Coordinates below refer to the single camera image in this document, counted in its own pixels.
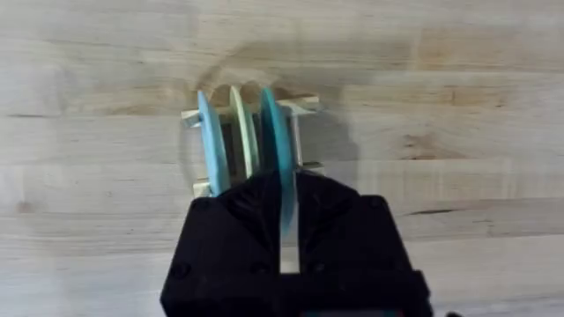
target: teal disc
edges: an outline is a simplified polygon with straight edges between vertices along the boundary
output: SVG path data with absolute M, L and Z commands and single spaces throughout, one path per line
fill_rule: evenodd
M 278 169 L 281 185 L 280 234 L 287 235 L 293 217 L 293 155 L 286 116 L 278 106 L 272 91 L 261 93 L 261 125 L 263 163 L 265 169 Z

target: wooden surface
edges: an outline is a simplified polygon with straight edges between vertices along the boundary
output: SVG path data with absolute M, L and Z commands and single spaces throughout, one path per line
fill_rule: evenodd
M 2 0 L 0 315 L 161 316 L 180 111 L 317 92 L 304 158 L 389 200 L 437 310 L 564 311 L 559 0 Z

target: black plastic part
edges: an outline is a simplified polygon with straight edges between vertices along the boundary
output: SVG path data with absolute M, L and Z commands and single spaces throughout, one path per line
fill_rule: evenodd
M 312 173 L 296 178 L 301 273 L 279 274 L 278 173 L 257 175 L 191 204 L 161 294 L 167 316 L 432 316 L 385 200 Z

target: wooden table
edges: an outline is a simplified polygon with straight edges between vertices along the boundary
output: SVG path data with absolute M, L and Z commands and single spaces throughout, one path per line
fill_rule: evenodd
M 2 0 L 2 316 L 161 316 L 226 85 L 320 94 L 306 159 L 388 198 L 437 311 L 564 311 L 564 3 Z

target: blue disc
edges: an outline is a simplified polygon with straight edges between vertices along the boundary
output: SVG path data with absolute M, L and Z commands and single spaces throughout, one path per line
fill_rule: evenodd
M 203 92 L 197 92 L 197 108 L 200 113 L 205 165 L 208 170 L 211 196 L 215 197 L 230 187 L 226 147 L 221 134 L 218 113 L 213 107 L 210 107 Z

